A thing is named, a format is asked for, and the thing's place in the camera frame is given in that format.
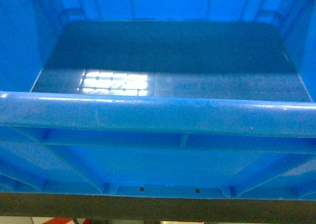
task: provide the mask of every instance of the red object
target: red object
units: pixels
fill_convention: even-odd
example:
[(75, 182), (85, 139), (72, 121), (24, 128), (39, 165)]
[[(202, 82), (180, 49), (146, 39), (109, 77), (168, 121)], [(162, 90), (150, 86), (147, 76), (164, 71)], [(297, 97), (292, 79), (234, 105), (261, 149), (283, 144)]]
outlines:
[(68, 222), (71, 222), (72, 218), (53, 218), (43, 224), (66, 224)]

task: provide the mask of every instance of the blue plastic crate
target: blue plastic crate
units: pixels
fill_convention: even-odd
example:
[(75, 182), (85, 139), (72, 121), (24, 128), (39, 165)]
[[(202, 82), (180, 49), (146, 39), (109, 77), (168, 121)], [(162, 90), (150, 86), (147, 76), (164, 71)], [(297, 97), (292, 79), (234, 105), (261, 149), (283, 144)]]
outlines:
[[(0, 191), (316, 199), (315, 0), (0, 0), (0, 11)], [(105, 42), (116, 55), (100, 56)], [(216, 72), (195, 65), (210, 46)], [(86, 66), (97, 59), (114, 66)]]

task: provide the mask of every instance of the crate floor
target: crate floor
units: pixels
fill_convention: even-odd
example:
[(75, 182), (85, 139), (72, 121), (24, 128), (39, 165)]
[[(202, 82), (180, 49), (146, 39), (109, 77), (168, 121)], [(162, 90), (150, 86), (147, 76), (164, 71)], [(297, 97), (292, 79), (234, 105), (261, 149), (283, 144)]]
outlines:
[(68, 25), (33, 92), (310, 102), (266, 24)]

